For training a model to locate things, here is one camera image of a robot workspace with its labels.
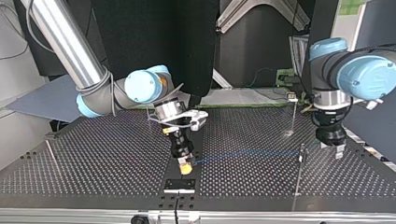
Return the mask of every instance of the black curtain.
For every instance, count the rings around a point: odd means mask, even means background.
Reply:
[[[164,64],[184,92],[207,95],[219,0],[92,0],[92,6],[116,79]]]

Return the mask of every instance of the light blue joint cover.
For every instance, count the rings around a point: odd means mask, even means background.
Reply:
[[[93,112],[89,107],[87,107],[87,105],[84,103],[84,100],[82,99],[81,94],[77,96],[77,105],[79,112],[81,112],[81,114],[87,118],[93,119],[102,116]]]
[[[330,38],[320,40],[309,48],[309,61],[340,50],[347,49],[347,41],[344,38]]]
[[[336,80],[343,92],[366,101],[376,100],[396,87],[396,65],[384,57],[365,55],[344,64]]]
[[[147,70],[152,73],[170,74],[168,68],[165,65],[152,66],[152,67],[148,68]]]
[[[160,71],[160,66],[153,68],[151,70]],[[165,66],[164,68],[166,70],[161,67],[161,72],[168,72]],[[132,72],[125,78],[124,88],[128,97],[139,104],[149,104],[155,101],[163,91],[160,77],[149,70]]]

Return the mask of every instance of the white wall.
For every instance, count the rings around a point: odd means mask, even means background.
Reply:
[[[343,37],[348,44],[348,50],[352,51],[356,48],[358,35],[361,29],[361,21],[363,19],[366,4],[361,4],[359,12],[356,15],[337,15],[332,28],[332,37]]]
[[[0,1],[13,6],[12,0]],[[14,14],[3,7],[1,9],[7,13],[14,26],[21,29]],[[40,144],[50,131],[47,119],[14,113],[4,108],[17,97],[44,84],[30,50],[15,58],[3,59],[23,52],[26,44],[9,27],[8,21],[0,16],[0,169]]]

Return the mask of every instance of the optical breadboard table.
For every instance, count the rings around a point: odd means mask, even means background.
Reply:
[[[396,174],[350,139],[336,160],[319,147],[309,115],[293,119],[293,106],[205,110],[187,176],[145,110],[76,120],[0,172],[0,223],[17,208],[396,213]],[[308,156],[296,193],[301,144]],[[195,192],[164,193],[174,179],[193,180]]]

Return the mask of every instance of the robotic arm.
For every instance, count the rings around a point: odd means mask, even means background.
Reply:
[[[393,45],[347,51],[342,38],[325,39],[310,48],[314,106],[312,121],[317,139],[343,155],[347,133],[342,121],[353,104],[368,102],[373,109],[396,87],[396,50]]]
[[[111,72],[99,63],[64,0],[21,1],[26,7],[28,27],[32,17],[76,83],[81,114],[88,118],[115,115],[117,110],[153,103],[155,114],[149,119],[161,123],[171,140],[171,154],[177,158],[180,172],[189,174],[193,144],[186,131],[198,131],[205,124],[207,113],[187,111],[176,97],[181,86],[174,87],[166,66],[134,71],[127,78],[115,81]]]

